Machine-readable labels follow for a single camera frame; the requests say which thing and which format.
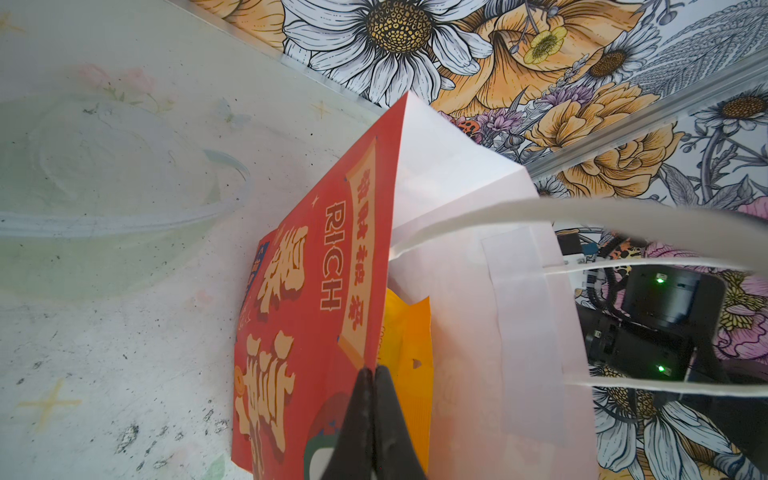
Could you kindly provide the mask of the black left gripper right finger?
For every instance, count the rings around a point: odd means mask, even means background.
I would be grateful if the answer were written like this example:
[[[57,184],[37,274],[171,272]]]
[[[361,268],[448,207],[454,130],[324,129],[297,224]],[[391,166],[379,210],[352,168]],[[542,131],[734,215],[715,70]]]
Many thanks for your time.
[[[408,432],[394,381],[383,365],[374,374],[373,466],[377,479],[425,480],[427,478]]]

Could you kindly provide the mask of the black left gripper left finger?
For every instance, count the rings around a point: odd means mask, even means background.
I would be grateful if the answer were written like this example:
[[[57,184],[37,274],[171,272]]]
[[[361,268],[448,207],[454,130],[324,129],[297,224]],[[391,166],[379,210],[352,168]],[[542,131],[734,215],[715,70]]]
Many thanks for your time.
[[[374,457],[373,373],[364,367],[358,374],[334,451],[322,480],[368,480]]]

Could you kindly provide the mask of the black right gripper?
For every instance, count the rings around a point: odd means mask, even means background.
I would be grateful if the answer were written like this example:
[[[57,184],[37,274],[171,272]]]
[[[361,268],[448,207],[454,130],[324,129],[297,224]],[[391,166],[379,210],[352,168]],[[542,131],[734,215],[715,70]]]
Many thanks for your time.
[[[761,385],[767,282],[692,252],[611,232],[561,230],[592,375]],[[762,398],[598,386],[602,479],[763,479]]]

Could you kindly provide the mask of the red white paper bag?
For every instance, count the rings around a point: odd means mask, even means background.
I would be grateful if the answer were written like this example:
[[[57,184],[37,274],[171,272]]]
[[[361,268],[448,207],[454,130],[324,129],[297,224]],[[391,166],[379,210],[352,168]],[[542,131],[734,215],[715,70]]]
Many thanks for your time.
[[[573,221],[767,272],[741,212],[539,196],[525,168],[407,94],[254,259],[234,346],[232,462],[321,479],[358,372],[392,375],[428,479],[594,479],[598,386],[761,398],[763,385],[594,378],[553,226]]]

